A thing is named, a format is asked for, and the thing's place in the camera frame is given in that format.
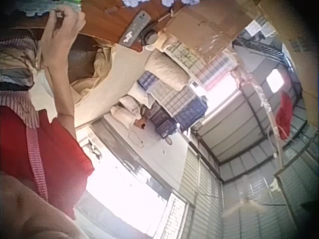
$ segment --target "white bag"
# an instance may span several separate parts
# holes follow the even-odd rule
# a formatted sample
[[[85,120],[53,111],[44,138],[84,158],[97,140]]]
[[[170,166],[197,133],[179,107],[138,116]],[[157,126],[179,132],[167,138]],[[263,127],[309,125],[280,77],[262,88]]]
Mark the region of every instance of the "white bag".
[[[126,108],[132,115],[136,117],[137,120],[142,118],[141,107],[136,103],[132,96],[124,96],[119,100],[124,108]]]
[[[128,92],[129,96],[132,96],[140,104],[145,105],[147,108],[151,108],[155,102],[153,96],[148,94],[137,82],[135,82]]]
[[[110,109],[111,115],[118,122],[124,124],[126,128],[131,128],[136,120],[136,117],[132,115],[127,109],[120,106],[113,106]]]
[[[189,75],[177,63],[157,49],[151,53],[145,65],[145,70],[177,91],[181,91],[189,82]]]

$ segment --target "cardboard box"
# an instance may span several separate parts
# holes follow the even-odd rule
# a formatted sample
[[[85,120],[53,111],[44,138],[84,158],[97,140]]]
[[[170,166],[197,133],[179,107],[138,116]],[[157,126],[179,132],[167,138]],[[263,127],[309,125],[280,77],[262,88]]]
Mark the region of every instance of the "cardboard box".
[[[258,8],[285,44],[303,88],[309,124],[318,127],[318,49],[286,0],[261,0]]]
[[[183,7],[165,30],[210,62],[251,21],[236,0],[201,0],[197,5]]]

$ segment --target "bright window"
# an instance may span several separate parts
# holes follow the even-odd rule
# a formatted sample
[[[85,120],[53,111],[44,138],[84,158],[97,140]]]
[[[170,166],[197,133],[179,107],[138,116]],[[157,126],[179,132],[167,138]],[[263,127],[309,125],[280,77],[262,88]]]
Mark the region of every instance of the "bright window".
[[[230,75],[226,75],[220,80],[209,92],[203,89],[201,86],[195,87],[193,84],[191,87],[194,89],[198,96],[206,96],[208,110],[206,115],[222,104],[228,97],[237,90],[237,83],[235,79]]]
[[[88,178],[87,191],[114,215],[137,230],[153,237],[167,201],[142,181],[150,175],[141,171],[136,178],[106,148],[99,148],[103,159]]]
[[[268,85],[273,93],[277,92],[284,84],[284,79],[280,72],[275,69],[267,77]]]

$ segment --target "red bag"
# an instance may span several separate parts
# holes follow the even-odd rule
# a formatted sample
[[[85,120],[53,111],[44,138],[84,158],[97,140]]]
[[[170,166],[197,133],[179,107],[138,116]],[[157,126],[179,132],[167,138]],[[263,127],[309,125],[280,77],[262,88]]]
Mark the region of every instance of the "red bag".
[[[287,139],[290,134],[290,124],[293,117],[293,103],[289,95],[281,91],[281,103],[276,115],[276,124],[279,130],[279,136],[282,140]]]

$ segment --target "red cloth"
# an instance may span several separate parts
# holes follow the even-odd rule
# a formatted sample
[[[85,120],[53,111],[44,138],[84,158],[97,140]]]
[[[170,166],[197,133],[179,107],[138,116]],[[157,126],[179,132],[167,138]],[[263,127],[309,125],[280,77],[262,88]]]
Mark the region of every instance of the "red cloth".
[[[282,140],[287,139],[286,135],[289,136],[290,134],[290,124],[291,124],[292,117],[293,117],[293,103],[289,95],[286,92],[282,91],[280,108],[276,115],[276,124],[279,128],[278,129],[279,136]]]
[[[49,203],[75,219],[73,207],[85,191],[94,170],[72,135],[46,110],[39,111],[37,129]],[[34,182],[27,151],[25,124],[8,107],[0,107],[1,171],[17,179]]]

